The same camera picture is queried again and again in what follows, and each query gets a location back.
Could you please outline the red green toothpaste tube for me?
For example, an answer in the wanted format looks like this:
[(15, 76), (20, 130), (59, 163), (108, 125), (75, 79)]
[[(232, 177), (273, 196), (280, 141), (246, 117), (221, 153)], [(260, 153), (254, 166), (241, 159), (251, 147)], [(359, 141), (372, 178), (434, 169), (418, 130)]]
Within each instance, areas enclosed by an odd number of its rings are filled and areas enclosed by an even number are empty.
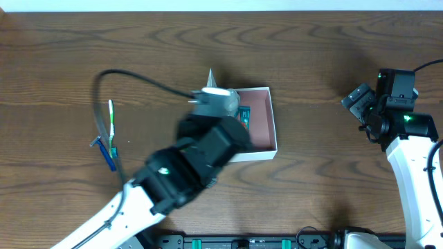
[(250, 129), (251, 108), (250, 107), (238, 107), (237, 119), (241, 122), (244, 128), (248, 131)]

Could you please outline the white lotion tube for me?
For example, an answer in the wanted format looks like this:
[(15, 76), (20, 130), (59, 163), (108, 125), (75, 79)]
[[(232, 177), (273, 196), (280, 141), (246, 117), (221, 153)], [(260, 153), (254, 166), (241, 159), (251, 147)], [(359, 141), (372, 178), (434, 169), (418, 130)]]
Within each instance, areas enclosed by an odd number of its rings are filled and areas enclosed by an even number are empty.
[(212, 69), (209, 70), (206, 86), (210, 87), (210, 88), (217, 88), (217, 84), (216, 84)]

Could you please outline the green white toothbrush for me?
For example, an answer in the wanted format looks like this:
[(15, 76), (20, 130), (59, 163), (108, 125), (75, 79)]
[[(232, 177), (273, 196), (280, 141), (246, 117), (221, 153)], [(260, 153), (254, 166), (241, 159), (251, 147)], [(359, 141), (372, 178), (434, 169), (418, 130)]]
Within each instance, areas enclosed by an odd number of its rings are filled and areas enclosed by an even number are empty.
[(110, 119), (110, 131), (109, 131), (109, 155), (112, 159), (116, 156), (116, 148), (114, 147), (113, 141), (115, 136), (115, 123), (114, 123), (114, 101), (108, 100), (109, 107), (109, 119)]

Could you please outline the blue disposable razor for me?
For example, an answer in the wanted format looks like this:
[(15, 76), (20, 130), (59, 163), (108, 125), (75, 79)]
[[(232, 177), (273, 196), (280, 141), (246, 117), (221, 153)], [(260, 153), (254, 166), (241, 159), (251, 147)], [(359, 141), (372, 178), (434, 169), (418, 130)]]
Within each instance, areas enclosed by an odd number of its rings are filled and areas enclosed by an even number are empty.
[(93, 147), (95, 145), (97, 145), (99, 147), (100, 152), (101, 152), (102, 156), (104, 157), (106, 163), (108, 164), (109, 169), (112, 172), (115, 172), (116, 166), (115, 166), (107, 148), (105, 147), (104, 143), (102, 142), (101, 136), (97, 136), (94, 140), (92, 140), (89, 146)]

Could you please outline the blue hand soap pump bottle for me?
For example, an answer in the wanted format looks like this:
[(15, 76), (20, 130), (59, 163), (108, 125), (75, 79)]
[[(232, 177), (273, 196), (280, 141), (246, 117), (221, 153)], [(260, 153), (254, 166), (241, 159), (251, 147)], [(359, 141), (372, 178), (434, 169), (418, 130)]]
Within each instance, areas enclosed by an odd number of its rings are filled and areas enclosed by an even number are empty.
[(229, 97), (226, 102), (226, 110), (229, 116), (235, 117), (240, 104), (240, 96), (235, 89), (229, 89)]

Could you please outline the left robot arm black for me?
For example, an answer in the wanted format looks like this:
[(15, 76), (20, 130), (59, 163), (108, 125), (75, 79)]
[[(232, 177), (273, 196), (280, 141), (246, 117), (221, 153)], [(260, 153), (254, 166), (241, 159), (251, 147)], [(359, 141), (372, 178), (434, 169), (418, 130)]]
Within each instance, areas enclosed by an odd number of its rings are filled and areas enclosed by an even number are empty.
[(250, 147), (249, 132), (233, 117), (186, 116), (176, 144), (149, 156), (123, 191), (56, 248), (117, 248), (193, 201)]

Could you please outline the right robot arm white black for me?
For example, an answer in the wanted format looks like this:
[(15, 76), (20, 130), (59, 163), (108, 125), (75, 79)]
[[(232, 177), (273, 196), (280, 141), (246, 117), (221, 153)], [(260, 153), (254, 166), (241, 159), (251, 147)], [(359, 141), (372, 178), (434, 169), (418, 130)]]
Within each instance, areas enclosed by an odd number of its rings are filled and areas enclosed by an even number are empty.
[(341, 104), (380, 145), (395, 174), (406, 248), (442, 247), (442, 146), (431, 115), (416, 113), (415, 72), (382, 68), (375, 89), (361, 84)]

